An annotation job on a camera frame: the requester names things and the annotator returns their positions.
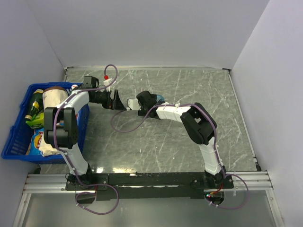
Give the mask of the blue translucent glasses case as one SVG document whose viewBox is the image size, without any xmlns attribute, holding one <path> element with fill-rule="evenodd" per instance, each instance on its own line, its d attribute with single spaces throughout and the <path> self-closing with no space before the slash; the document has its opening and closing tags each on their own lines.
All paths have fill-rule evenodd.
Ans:
<svg viewBox="0 0 303 227">
<path fill-rule="evenodd" d="M 165 99 L 162 95 L 156 95 L 156 101 L 165 101 Z"/>
</svg>

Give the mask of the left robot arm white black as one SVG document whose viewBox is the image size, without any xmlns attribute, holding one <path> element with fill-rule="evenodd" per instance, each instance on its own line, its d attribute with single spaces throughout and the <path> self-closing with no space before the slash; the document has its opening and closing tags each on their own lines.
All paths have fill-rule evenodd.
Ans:
<svg viewBox="0 0 303 227">
<path fill-rule="evenodd" d="M 72 180 L 77 180 L 77 185 L 83 190 L 90 189 L 94 179 L 78 145 L 76 114 L 89 102 L 101 104 L 105 109 L 125 110 L 118 90 L 114 91 L 114 98 L 111 98 L 110 87 L 116 78 L 110 79 L 107 75 L 104 78 L 100 85 L 96 77 L 86 76 L 83 83 L 74 87 L 64 101 L 44 110 L 44 141 L 63 156 L 73 176 Z"/>
</svg>

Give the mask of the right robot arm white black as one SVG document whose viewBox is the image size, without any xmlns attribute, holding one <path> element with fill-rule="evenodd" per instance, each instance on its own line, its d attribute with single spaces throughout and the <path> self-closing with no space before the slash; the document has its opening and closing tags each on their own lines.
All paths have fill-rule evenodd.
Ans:
<svg viewBox="0 0 303 227">
<path fill-rule="evenodd" d="M 204 107 L 200 103 L 170 104 L 149 91 L 139 93 L 136 99 L 139 115 L 183 124 L 190 139 L 202 153 L 208 185 L 218 188 L 223 183 L 226 171 L 216 147 L 217 124 Z"/>
</svg>

